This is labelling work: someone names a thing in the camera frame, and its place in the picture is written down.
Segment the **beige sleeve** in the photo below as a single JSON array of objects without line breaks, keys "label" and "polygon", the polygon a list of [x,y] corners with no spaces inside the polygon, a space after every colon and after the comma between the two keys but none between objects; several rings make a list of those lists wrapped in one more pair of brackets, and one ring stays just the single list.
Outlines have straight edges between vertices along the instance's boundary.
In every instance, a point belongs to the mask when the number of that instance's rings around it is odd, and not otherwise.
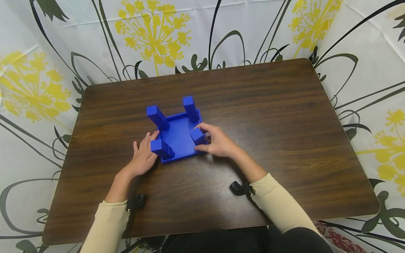
[{"label": "beige sleeve", "polygon": [[116,253],[129,219],[126,203],[99,204],[81,253]]},{"label": "beige sleeve", "polygon": [[296,227],[306,227],[319,234],[302,207],[270,173],[250,186],[256,192],[252,200],[282,234]]}]

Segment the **wood grain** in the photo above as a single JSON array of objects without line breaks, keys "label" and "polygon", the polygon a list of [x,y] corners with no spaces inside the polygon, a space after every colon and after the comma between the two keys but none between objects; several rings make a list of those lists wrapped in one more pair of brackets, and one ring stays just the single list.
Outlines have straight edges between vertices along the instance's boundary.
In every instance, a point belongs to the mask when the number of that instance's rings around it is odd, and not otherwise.
[{"label": "wood grain", "polygon": [[[86,89],[43,234],[47,245],[83,242],[132,142],[155,130],[146,107],[169,116],[192,95],[205,122],[220,126],[298,201],[313,220],[369,215],[378,201],[306,59],[90,86]],[[271,224],[245,196],[229,160],[200,155],[142,176],[148,196],[126,237]]]}]

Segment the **white fabric backdrop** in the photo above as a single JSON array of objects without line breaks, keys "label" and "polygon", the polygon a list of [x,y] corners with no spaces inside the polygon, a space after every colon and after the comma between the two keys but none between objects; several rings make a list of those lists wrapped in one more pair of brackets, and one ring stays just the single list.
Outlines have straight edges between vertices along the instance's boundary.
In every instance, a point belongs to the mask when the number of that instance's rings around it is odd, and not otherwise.
[{"label": "white fabric backdrop", "polygon": [[[320,231],[347,252],[403,251],[403,2],[1,1],[0,247],[79,250],[79,244],[47,248],[41,232],[87,85],[305,57],[388,209],[374,219],[324,221]],[[123,240],[119,252],[160,244]]]}]

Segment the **hand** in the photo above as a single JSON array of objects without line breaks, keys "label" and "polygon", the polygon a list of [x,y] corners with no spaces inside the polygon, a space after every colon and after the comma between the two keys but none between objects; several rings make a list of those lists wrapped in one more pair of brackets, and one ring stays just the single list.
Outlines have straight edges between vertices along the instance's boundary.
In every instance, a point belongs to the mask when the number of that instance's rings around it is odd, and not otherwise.
[{"label": "hand", "polygon": [[159,135],[159,131],[155,131],[152,135],[147,133],[141,141],[138,148],[138,143],[134,141],[134,157],[122,169],[122,172],[132,178],[143,175],[152,168],[158,155],[151,151],[151,141],[155,140]]},{"label": "hand", "polygon": [[195,150],[207,152],[208,154],[220,156],[220,157],[230,157],[232,158],[241,148],[236,145],[233,140],[231,140],[221,128],[210,125],[207,123],[200,123],[196,126],[206,132],[211,136],[211,143],[209,145],[198,145]]}]

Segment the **blue tray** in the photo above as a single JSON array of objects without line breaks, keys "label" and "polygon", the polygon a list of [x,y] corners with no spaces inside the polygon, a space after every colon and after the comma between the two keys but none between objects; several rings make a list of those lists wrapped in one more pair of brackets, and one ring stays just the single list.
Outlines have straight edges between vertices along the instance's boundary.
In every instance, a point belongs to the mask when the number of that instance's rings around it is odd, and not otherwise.
[{"label": "blue tray", "polygon": [[175,153],[173,158],[160,158],[162,163],[179,161],[202,153],[194,149],[196,145],[190,136],[190,132],[202,122],[200,110],[197,109],[197,113],[200,118],[198,122],[191,122],[187,113],[183,112],[167,117],[167,121],[170,124],[169,130],[161,130],[158,127],[160,133],[156,139],[162,139],[162,141],[169,145]]}]

